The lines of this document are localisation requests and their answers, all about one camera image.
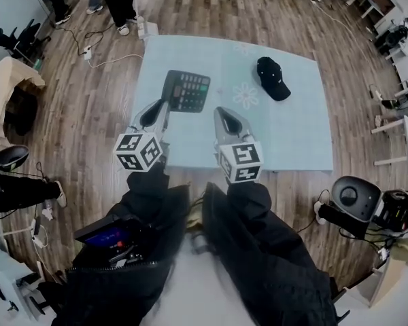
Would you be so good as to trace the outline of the person's right forearm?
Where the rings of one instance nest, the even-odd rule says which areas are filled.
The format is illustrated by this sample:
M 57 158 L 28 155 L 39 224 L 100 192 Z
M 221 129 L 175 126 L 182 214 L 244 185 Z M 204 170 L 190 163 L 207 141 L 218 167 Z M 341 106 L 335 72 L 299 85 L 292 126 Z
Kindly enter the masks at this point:
M 207 184 L 203 227 L 232 280 L 262 287 L 327 287 L 327 273 L 316 267 L 300 235 L 271 205 L 260 183 L 235 183 L 226 192 Z

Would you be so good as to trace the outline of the black round device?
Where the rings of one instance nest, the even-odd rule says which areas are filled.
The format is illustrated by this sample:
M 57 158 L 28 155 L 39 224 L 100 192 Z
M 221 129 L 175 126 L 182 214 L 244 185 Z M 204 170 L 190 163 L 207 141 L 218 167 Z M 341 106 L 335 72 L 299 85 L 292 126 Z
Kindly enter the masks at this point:
M 380 54 L 389 53 L 392 48 L 395 48 L 400 42 L 404 42 L 408 38 L 408 27 L 398 25 L 387 30 L 377 38 L 374 45 Z

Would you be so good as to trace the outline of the black office chair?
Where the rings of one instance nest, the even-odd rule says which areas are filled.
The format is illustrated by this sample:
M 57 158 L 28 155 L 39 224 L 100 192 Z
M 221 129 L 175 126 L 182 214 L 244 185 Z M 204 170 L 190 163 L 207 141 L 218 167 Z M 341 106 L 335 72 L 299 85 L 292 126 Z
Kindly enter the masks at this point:
M 24 145 L 13 145 L 0 151 L 0 172 L 10 172 L 21 166 L 29 156 Z
M 0 47 L 5 49 L 12 58 L 31 60 L 32 55 L 39 54 L 41 47 L 51 41 L 50 36 L 42 39 L 37 37 L 40 27 L 40 23 L 35 24 L 34 19 L 31 19 L 19 36 L 15 36 L 16 27 L 10 35 L 6 35 L 0 28 Z

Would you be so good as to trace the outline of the person's left forearm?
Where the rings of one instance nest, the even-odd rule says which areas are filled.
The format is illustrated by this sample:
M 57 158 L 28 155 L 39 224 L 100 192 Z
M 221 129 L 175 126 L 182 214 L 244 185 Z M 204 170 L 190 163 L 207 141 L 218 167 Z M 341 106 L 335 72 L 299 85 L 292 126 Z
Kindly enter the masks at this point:
M 139 223 L 143 233 L 138 245 L 146 261 L 171 261 L 186 230 L 188 186 L 169 187 L 169 176 L 160 163 L 147 173 L 131 173 L 126 182 L 128 192 L 107 214 Z

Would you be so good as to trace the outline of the black baseball cap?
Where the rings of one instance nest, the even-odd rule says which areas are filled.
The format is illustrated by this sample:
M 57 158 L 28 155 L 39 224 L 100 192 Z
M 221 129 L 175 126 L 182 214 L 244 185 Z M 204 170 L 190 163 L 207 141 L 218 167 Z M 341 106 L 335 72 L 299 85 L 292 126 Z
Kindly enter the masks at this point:
M 260 57 L 257 60 L 256 72 L 262 88 L 274 101 L 284 101 L 291 95 L 283 81 L 282 68 L 272 58 Z

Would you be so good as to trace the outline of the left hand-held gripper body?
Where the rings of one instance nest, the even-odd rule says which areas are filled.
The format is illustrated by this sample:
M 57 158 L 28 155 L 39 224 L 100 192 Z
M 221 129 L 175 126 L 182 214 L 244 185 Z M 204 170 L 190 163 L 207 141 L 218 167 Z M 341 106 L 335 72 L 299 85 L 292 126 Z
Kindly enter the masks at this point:
M 163 141 L 164 130 L 138 130 L 128 127 L 114 145 L 114 155 L 125 170 L 146 173 L 157 163 L 165 166 L 169 144 Z

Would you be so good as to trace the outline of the black chair with grey back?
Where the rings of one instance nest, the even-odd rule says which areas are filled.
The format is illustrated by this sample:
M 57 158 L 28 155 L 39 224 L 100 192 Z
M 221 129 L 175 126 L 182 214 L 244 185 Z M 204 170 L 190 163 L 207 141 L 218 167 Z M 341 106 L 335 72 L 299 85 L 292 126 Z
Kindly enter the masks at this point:
M 320 225 L 332 223 L 363 239 L 380 204 L 383 192 L 375 184 L 354 176 L 337 179 L 330 200 L 317 201 L 313 210 Z

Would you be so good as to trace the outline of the person's white shirt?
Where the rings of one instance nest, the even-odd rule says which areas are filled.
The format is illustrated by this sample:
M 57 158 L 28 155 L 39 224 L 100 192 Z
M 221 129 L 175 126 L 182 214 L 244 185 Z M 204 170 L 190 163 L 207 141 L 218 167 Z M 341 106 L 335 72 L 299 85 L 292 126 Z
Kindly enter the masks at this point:
M 158 301 L 141 326 L 256 326 L 219 257 L 187 233 Z

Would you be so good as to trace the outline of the person's legs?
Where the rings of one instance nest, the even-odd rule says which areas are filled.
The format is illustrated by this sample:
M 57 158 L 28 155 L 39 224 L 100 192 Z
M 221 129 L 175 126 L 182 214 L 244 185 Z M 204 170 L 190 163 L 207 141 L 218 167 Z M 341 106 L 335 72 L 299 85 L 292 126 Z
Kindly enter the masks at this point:
M 198 230 L 202 227 L 203 197 L 196 199 L 191 205 L 187 216 L 186 229 L 188 231 Z

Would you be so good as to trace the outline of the white cabinet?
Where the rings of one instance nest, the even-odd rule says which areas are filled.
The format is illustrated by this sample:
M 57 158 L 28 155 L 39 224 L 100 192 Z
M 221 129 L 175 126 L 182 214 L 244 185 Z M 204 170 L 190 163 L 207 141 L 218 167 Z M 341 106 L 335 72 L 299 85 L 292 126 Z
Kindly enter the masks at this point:
M 39 315 L 32 305 L 29 295 L 35 290 L 42 277 L 11 258 L 0 249 L 0 290 L 5 301 L 12 302 L 19 315 L 26 319 L 35 320 Z

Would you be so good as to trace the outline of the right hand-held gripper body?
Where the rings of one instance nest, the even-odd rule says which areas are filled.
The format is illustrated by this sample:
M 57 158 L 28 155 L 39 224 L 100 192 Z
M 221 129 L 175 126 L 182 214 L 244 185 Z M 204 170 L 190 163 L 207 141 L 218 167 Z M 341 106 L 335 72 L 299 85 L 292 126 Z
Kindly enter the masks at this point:
M 254 137 L 214 144 L 218 166 L 230 184 L 255 182 L 262 171 L 262 146 Z

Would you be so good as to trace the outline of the black device with blue screen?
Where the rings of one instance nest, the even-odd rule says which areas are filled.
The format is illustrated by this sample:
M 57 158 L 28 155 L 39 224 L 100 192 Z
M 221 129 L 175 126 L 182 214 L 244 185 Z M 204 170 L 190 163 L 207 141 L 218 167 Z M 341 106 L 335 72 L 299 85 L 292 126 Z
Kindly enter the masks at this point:
M 150 231 L 134 216 L 108 215 L 74 233 L 74 239 L 83 244 L 74 265 L 110 268 L 141 261 Z

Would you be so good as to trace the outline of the light blue flowered tablecloth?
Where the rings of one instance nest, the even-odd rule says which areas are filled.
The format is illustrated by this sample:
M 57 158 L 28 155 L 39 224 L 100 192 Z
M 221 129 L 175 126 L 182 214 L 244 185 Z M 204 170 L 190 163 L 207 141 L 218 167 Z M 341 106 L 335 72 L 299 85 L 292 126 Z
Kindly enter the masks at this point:
M 282 68 L 283 81 L 291 91 L 284 101 L 274 101 L 260 84 L 256 64 L 266 56 Z M 169 166 L 217 167 L 214 109 L 226 107 L 249 121 L 262 145 L 265 170 L 333 169 L 326 98 L 314 60 L 227 39 L 152 36 L 144 49 L 134 113 L 161 99 L 169 70 L 211 79 L 202 112 L 170 112 L 163 137 L 169 144 Z

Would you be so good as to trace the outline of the person's black jacket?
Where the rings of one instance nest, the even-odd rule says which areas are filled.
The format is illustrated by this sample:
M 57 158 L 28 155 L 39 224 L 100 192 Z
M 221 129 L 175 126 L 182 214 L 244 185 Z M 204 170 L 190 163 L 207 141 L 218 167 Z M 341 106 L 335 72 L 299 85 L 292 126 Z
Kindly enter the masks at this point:
M 176 256 L 108 269 L 73 267 L 67 273 L 63 309 L 52 326 L 141 326 L 162 294 Z M 328 288 L 276 288 L 264 299 L 244 299 L 238 293 L 256 326 L 338 325 Z

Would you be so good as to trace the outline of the black calculator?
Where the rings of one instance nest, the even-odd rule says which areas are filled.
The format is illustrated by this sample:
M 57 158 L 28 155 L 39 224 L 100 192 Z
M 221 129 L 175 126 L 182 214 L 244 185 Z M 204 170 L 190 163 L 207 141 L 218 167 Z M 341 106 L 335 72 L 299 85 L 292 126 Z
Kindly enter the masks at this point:
M 208 76 L 185 71 L 169 70 L 165 78 L 162 96 L 172 112 L 202 112 L 211 79 Z

